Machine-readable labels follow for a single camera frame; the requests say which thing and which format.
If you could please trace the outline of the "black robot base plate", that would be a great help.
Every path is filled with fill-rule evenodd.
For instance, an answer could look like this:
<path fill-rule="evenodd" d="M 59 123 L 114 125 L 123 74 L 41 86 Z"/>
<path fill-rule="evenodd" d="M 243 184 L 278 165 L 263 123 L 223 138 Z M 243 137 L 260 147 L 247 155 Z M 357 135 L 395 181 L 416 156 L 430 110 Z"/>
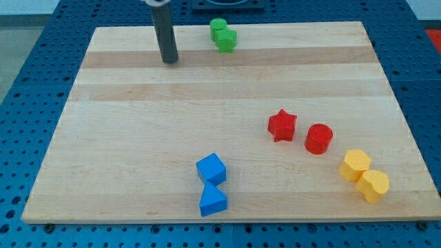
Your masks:
<path fill-rule="evenodd" d="M 191 0 L 192 10 L 264 10 L 265 0 Z"/>

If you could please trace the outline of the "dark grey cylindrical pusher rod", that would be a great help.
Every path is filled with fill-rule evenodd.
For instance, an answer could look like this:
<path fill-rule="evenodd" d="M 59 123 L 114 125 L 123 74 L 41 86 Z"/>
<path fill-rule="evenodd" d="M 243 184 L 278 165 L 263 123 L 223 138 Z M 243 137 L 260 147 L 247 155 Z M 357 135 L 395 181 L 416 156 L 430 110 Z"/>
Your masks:
<path fill-rule="evenodd" d="M 169 2 L 149 2 L 161 58 L 164 63 L 178 61 L 178 52 Z"/>

